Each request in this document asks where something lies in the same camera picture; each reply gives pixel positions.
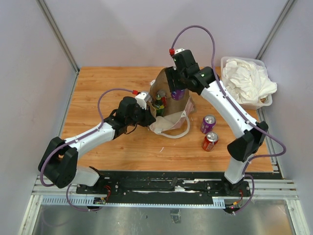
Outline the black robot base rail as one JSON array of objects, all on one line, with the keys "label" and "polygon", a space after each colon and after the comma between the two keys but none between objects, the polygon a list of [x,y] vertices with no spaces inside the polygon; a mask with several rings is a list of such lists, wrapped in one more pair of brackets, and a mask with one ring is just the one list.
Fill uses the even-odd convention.
[{"label": "black robot base rail", "polygon": [[101,171],[94,186],[78,183],[76,193],[95,195],[96,204],[109,194],[112,204],[154,206],[214,206],[215,197],[225,197],[229,204],[216,205],[225,208],[250,197],[252,186],[244,180],[231,186],[220,172]]}]

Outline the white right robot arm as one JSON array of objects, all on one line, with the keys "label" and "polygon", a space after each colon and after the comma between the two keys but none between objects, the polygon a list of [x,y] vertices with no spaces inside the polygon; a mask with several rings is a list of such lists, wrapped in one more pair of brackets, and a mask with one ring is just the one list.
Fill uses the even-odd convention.
[{"label": "white right robot arm", "polygon": [[171,91],[188,89],[207,100],[231,128],[235,140],[227,146],[230,163],[222,179],[222,191],[234,195],[244,180],[248,161],[263,144],[268,125],[249,115],[229,94],[214,67],[201,69],[189,49],[169,50],[174,66],[165,69]]}]

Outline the burlap canvas tote bag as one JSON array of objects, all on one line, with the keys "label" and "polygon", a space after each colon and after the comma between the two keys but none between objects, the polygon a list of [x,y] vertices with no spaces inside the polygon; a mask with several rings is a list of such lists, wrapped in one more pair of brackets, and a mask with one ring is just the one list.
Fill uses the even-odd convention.
[{"label": "burlap canvas tote bag", "polygon": [[[156,116],[156,110],[153,103],[156,99],[158,90],[165,90],[167,94],[167,106],[165,107],[164,116]],[[176,101],[171,98],[171,92],[167,83],[165,68],[163,68],[156,79],[150,83],[149,94],[152,98],[148,102],[151,114],[156,118],[156,122],[149,126],[149,129],[157,135],[162,135],[171,139],[178,139],[188,134],[190,130],[189,114],[195,110],[194,101],[192,100],[189,90],[185,89],[185,95],[182,100]],[[187,123],[185,131],[178,135],[166,134],[166,131],[179,129],[184,123]]]}]

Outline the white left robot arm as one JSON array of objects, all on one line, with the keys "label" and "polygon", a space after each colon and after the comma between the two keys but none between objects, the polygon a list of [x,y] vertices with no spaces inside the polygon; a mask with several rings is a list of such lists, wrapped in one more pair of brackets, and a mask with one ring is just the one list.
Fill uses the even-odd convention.
[{"label": "white left robot arm", "polygon": [[78,166],[78,160],[97,146],[126,134],[129,126],[147,127],[154,123],[156,119],[147,104],[149,99],[150,95],[144,92],[135,97],[126,96],[97,126],[65,140],[53,138],[39,163],[40,177],[46,177],[58,188],[79,184],[88,186],[95,194],[101,193],[105,182],[99,172]]}]

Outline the purple fanta can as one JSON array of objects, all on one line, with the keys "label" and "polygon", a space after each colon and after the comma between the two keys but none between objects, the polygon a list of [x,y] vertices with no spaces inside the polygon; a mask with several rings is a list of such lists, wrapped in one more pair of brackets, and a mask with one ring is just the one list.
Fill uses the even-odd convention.
[{"label": "purple fanta can", "polygon": [[176,101],[182,100],[184,98],[184,95],[185,95],[185,89],[175,90],[171,92],[171,98]]},{"label": "purple fanta can", "polygon": [[200,130],[202,133],[207,134],[212,131],[214,126],[216,125],[216,118],[213,115],[206,115],[202,119]]}]

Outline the purple Fanta can front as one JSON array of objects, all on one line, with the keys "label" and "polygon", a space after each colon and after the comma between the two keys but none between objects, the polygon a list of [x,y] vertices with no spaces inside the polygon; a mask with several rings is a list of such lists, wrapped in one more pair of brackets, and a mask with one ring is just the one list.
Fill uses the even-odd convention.
[{"label": "purple Fanta can front", "polygon": [[175,90],[171,92],[171,98],[176,101],[182,100],[184,98],[184,95],[185,95],[185,89]]}]

